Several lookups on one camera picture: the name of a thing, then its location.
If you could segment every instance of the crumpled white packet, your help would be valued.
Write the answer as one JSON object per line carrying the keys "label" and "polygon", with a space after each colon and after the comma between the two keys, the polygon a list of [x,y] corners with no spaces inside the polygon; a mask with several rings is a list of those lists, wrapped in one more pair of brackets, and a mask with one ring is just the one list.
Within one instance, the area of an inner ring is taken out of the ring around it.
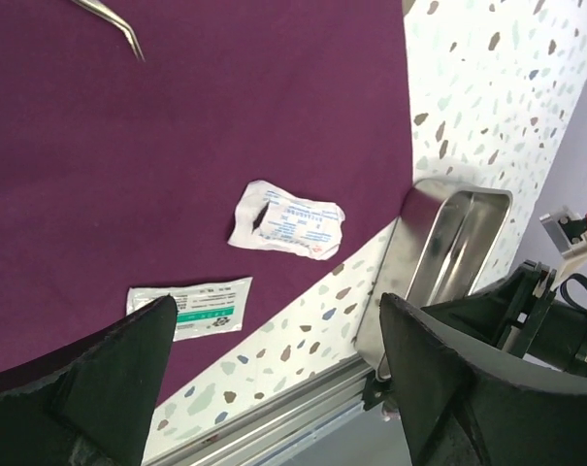
{"label": "crumpled white packet", "polygon": [[344,212],[334,202],[301,199],[271,183],[252,182],[235,209],[228,244],[325,260],[339,250],[343,221]]}
{"label": "crumpled white packet", "polygon": [[245,301],[252,278],[173,288],[129,288],[127,315],[151,301],[171,295],[177,301],[174,341],[236,332],[244,323]]}

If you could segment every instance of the metal frame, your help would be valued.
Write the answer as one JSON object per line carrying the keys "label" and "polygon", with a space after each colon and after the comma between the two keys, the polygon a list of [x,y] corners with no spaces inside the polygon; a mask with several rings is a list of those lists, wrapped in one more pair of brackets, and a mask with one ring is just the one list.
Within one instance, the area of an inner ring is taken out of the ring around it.
{"label": "metal frame", "polygon": [[362,413],[371,367],[353,356],[146,466],[275,466]]}

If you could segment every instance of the green label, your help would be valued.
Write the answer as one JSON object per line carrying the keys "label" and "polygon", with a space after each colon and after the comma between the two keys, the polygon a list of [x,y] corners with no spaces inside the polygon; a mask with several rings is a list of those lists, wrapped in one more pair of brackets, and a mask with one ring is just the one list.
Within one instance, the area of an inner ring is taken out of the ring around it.
{"label": "green label", "polygon": [[177,316],[177,323],[191,322],[193,320],[205,320],[206,318],[218,318],[231,316],[235,308],[212,309],[210,311],[196,311],[194,313],[183,313]]}

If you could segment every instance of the white wall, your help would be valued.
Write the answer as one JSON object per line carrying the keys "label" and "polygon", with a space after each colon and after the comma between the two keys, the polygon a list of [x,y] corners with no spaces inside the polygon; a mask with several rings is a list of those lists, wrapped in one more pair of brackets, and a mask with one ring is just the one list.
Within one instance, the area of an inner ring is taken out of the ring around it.
{"label": "white wall", "polygon": [[[545,181],[533,217],[515,255],[513,267],[526,259],[556,268],[560,254],[547,237],[538,218],[563,205],[578,214],[587,213],[587,82]],[[580,270],[587,276],[587,264]]]}

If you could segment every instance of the black cable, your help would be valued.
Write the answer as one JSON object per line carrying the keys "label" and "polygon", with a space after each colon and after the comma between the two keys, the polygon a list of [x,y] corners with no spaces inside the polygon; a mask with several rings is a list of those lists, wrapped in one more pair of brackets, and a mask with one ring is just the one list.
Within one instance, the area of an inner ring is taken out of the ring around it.
{"label": "black cable", "polygon": [[561,283],[561,285],[559,287],[560,292],[561,292],[561,296],[563,297],[563,299],[565,300],[565,302],[567,304],[569,304],[570,306],[572,306],[573,308],[575,308],[576,310],[578,310],[582,313],[587,313],[587,308],[577,304],[569,295],[569,291],[567,290],[567,283],[570,280],[575,280],[576,282],[580,283],[582,285],[582,287],[587,292],[587,278],[584,277],[582,274],[571,274],[564,282]]}

